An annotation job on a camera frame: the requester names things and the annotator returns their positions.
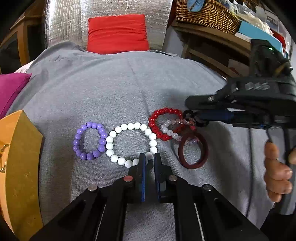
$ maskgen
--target purple bead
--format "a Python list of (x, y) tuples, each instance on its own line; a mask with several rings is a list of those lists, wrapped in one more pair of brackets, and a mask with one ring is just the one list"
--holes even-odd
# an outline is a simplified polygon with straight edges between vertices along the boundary
[(96, 129), (96, 122), (93, 122), (93, 123), (91, 124), (91, 127), (92, 127), (92, 129)]
[(86, 153), (85, 152), (81, 153), (80, 158), (81, 160), (86, 160)]
[(106, 130), (102, 127), (102, 128), (100, 128), (99, 130), (98, 130), (98, 133), (99, 134), (101, 134), (101, 133), (103, 133), (103, 132), (106, 132)]
[(76, 156), (80, 156), (80, 155), (81, 155), (81, 153), (82, 153), (82, 150), (80, 150), (80, 149), (79, 149), (79, 150), (77, 150), (77, 151), (76, 151)]
[(101, 123), (98, 123), (97, 125), (96, 125), (96, 128), (97, 129), (101, 129), (103, 127), (103, 125), (101, 124)]
[(94, 155), (93, 155), (92, 153), (88, 153), (88, 154), (86, 155), (86, 158), (87, 158), (89, 161), (91, 161), (91, 160), (94, 159)]
[(94, 150), (93, 155), (94, 155), (95, 158), (97, 158), (97, 157), (99, 157), (101, 155), (101, 153), (98, 150)]
[(73, 141), (73, 145), (74, 145), (74, 146), (79, 146), (79, 145), (80, 145), (80, 140), (76, 140), (76, 139), (75, 139), (75, 140)]
[(99, 150), (100, 152), (104, 152), (104, 151), (105, 151), (105, 146), (103, 146), (103, 145), (99, 145), (98, 150)]
[(81, 125), (81, 129), (86, 131), (87, 130), (87, 125)]
[(100, 140), (99, 140), (99, 145), (103, 145), (103, 146), (105, 146), (106, 145), (106, 139), (104, 139), (104, 138), (101, 138)]
[(77, 134), (82, 135), (83, 134), (83, 129), (77, 129)]
[(81, 135), (80, 135), (80, 134), (76, 134), (76, 135), (75, 135), (75, 139), (76, 139), (76, 140), (81, 140)]
[(107, 138), (108, 134), (106, 132), (103, 132), (103, 133), (100, 134), (100, 137), (101, 138)]
[(91, 128), (91, 125), (92, 125), (92, 122), (91, 122), (91, 121), (88, 121), (88, 122), (86, 123), (86, 126), (87, 126), (88, 128)]
[(77, 150), (79, 150), (79, 146), (73, 146), (73, 151), (76, 152)]

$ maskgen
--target gray bed sheet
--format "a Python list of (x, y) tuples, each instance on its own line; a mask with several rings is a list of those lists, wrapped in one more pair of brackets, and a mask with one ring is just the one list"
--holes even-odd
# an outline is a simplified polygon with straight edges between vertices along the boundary
[[(213, 94), (225, 80), (204, 65), (161, 52), (126, 52), (99, 55), (85, 52), (72, 42), (46, 49), (27, 73), (31, 80), (18, 95), (9, 113), (24, 109), (44, 136), (40, 160), (39, 198), (44, 224), (74, 200), (87, 186), (110, 185), (128, 169), (112, 163), (106, 154), (82, 161), (72, 150), (77, 128), (86, 121), (100, 122), (110, 132), (123, 123), (147, 123), (150, 113), (165, 106), (185, 110), (193, 94)], [(159, 123), (175, 118), (168, 114)], [(243, 214), (250, 189), (248, 130), (213, 122), (199, 131), (209, 144), (209, 158), (198, 169), (186, 169), (177, 159), (178, 144), (158, 141), (164, 164), (193, 185), (209, 183)], [(264, 131), (252, 130), (255, 160), (254, 197), (249, 219), (260, 227), (273, 205), (266, 194), (263, 148)], [(98, 134), (88, 130), (83, 148), (97, 148)], [(142, 132), (126, 131), (114, 141), (119, 156), (137, 158), (149, 150)], [(200, 152), (187, 147), (190, 162)], [(173, 207), (158, 204), (154, 172), (147, 174), (146, 202), (129, 205), (124, 240), (174, 240)]]

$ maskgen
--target red pillow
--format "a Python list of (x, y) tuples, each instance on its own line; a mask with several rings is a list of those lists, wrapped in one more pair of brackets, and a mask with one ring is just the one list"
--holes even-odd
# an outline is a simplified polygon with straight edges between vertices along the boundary
[(29, 82), (31, 75), (25, 73), (0, 74), (0, 119), (5, 116), (17, 95)]
[(87, 51), (113, 54), (149, 50), (145, 15), (129, 14), (89, 19)]

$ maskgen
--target human hand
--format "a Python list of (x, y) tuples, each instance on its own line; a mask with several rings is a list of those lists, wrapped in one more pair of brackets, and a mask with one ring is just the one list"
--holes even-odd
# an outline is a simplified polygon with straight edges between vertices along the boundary
[[(288, 194), (292, 191), (293, 185), (288, 181), (292, 176), (292, 170), (287, 165), (279, 162), (279, 150), (271, 142), (267, 142), (264, 148), (264, 165), (266, 172), (264, 181), (269, 198), (273, 202), (279, 202), (282, 194)], [(289, 163), (296, 164), (296, 149), (294, 149), (288, 158)]]

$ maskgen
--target magenta pillow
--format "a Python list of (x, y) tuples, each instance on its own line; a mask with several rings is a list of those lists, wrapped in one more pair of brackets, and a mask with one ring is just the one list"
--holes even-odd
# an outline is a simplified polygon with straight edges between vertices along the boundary
[(29, 82), (31, 75), (25, 73), (0, 74), (0, 119), (5, 116), (17, 95)]

